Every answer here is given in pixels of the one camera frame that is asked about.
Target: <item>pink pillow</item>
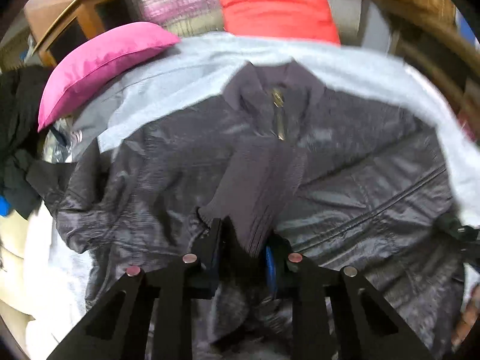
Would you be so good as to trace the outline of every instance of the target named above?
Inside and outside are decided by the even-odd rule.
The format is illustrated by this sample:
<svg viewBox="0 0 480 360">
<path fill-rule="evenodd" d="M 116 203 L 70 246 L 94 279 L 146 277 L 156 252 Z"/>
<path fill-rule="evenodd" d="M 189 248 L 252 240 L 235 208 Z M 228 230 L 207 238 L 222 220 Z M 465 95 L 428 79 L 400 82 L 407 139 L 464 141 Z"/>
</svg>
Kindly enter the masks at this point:
<svg viewBox="0 0 480 360">
<path fill-rule="evenodd" d="M 43 91 L 38 130 L 84 104 L 109 80 L 180 39 L 156 24 L 114 28 L 78 46 L 54 69 Z"/>
</svg>

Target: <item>rivet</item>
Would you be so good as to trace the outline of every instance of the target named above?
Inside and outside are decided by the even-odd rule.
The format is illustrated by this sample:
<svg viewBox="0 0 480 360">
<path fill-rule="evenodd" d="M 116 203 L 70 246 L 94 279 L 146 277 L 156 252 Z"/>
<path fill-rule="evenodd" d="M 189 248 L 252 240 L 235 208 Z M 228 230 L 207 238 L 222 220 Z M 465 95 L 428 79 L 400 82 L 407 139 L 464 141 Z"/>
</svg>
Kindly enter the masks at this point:
<svg viewBox="0 0 480 360">
<path fill-rule="evenodd" d="M 186 264 L 191 264 L 197 261 L 197 256 L 193 253 L 188 253 L 182 257 L 182 260 Z"/>
<path fill-rule="evenodd" d="M 290 253 L 289 254 L 289 261 L 291 263 L 299 263 L 302 261 L 303 256 L 300 253 Z"/>
<path fill-rule="evenodd" d="M 132 265 L 127 268 L 127 275 L 131 278 L 134 276 L 138 275 L 140 273 L 141 269 L 139 266 Z"/>
<path fill-rule="evenodd" d="M 345 268 L 343 268 L 343 273 L 349 276 L 350 278 L 353 278 L 354 276 L 357 275 L 358 271 L 357 271 L 357 268 L 353 266 L 346 266 Z"/>
</svg>

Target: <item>black bracket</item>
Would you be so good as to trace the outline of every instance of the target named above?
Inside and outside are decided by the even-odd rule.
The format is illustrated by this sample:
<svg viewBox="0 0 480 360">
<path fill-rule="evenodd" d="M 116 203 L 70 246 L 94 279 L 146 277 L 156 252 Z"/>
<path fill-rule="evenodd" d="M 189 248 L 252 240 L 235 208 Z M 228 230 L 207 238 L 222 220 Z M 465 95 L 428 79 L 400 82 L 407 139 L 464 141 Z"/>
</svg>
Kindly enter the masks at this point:
<svg viewBox="0 0 480 360">
<path fill-rule="evenodd" d="M 144 359 L 152 320 L 152 359 L 191 360 L 191 299 L 210 299 L 215 294 L 220 236 L 221 223 L 215 220 L 207 235 L 196 240 L 192 253 L 173 259 L 166 268 L 145 273 L 130 267 L 48 360 Z M 343 360 L 433 360 L 405 321 L 354 267 L 340 271 L 319 267 L 293 253 L 277 235 L 270 237 L 267 250 L 273 295 L 293 299 L 294 360 L 331 360 L 337 352 Z M 472 340 L 466 342 L 472 346 L 467 355 L 479 348 Z"/>
</svg>

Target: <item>jacket collar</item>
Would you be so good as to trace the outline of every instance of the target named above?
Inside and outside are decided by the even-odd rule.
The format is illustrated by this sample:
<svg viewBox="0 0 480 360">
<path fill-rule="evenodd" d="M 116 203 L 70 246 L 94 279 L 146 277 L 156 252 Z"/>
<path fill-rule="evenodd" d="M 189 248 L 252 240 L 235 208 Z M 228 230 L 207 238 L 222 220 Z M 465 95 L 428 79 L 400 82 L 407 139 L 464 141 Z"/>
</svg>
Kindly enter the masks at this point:
<svg viewBox="0 0 480 360">
<path fill-rule="evenodd" d="M 325 93 L 325 85 L 297 61 L 279 66 L 254 66 L 248 62 L 225 86 L 223 97 L 230 106 L 239 110 L 242 101 L 251 96 L 269 95 L 272 88 L 303 89 L 309 105 L 319 102 Z"/>
<path fill-rule="evenodd" d="M 282 95 L 281 110 L 275 109 L 273 90 Z M 273 67 L 247 63 L 226 85 L 223 97 L 261 135 L 278 133 L 281 112 L 286 139 L 296 140 L 325 90 L 325 85 L 296 61 Z"/>
</svg>

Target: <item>pile of clothes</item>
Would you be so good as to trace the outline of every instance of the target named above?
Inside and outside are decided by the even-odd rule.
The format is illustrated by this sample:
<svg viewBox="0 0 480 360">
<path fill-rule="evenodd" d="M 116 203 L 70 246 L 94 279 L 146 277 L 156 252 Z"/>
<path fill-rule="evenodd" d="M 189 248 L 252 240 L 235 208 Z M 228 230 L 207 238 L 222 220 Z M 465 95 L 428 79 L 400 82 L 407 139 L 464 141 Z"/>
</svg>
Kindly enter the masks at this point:
<svg viewBox="0 0 480 360">
<path fill-rule="evenodd" d="M 25 180 L 43 144 L 38 109 L 52 72 L 40 66 L 7 71 L 0 76 L 0 196 L 3 213 L 15 209 L 23 218 L 39 207 L 39 194 Z"/>
</svg>

